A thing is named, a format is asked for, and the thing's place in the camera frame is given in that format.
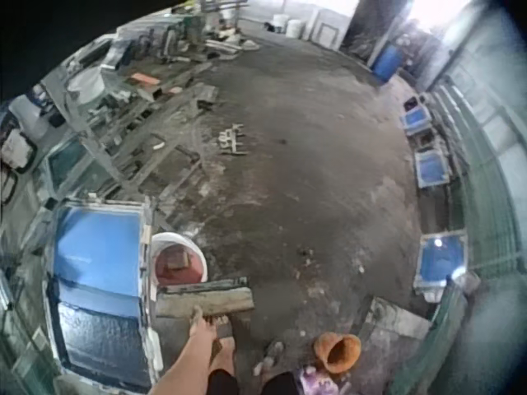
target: wooden squeegee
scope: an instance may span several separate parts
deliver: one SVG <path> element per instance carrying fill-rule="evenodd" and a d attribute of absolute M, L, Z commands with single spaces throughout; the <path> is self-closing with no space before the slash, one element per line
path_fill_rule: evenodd
<path fill-rule="evenodd" d="M 165 286 L 157 292 L 156 316 L 188 318 L 196 305 L 202 308 L 204 316 L 251 310 L 254 308 L 253 292 L 247 277 Z"/>

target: blue barrel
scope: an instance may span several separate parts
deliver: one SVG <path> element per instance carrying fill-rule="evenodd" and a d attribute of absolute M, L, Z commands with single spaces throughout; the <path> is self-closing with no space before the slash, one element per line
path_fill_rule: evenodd
<path fill-rule="evenodd" d="M 403 62 L 403 52 L 392 44 L 388 44 L 385 50 L 377 58 L 373 65 L 373 74 L 380 80 L 388 82 L 397 72 Z"/>

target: person's hand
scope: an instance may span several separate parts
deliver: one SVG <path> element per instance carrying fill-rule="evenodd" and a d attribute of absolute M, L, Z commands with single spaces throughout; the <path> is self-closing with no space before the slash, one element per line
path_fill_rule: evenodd
<path fill-rule="evenodd" d="M 199 306 L 194 307 L 193 316 L 190 321 L 189 336 L 200 337 L 203 340 L 213 342 L 217 338 L 216 323 L 203 318 L 203 311 Z"/>

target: black shorts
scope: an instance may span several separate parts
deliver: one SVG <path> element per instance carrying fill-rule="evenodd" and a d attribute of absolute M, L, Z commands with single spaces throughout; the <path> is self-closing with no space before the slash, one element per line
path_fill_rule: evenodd
<path fill-rule="evenodd" d="M 238 382 L 225 370 L 214 370 L 208 376 L 207 395 L 239 394 Z M 274 376 L 263 386 L 261 395 L 299 395 L 295 377 L 290 372 Z"/>

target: person's arm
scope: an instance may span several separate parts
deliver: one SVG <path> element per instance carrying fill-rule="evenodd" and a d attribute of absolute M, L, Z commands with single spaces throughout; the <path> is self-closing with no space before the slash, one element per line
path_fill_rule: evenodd
<path fill-rule="evenodd" d="M 189 340 L 180 357 L 149 395 L 205 395 L 212 343 L 216 337 L 216 326 L 207 323 L 199 312 L 194 317 Z"/>

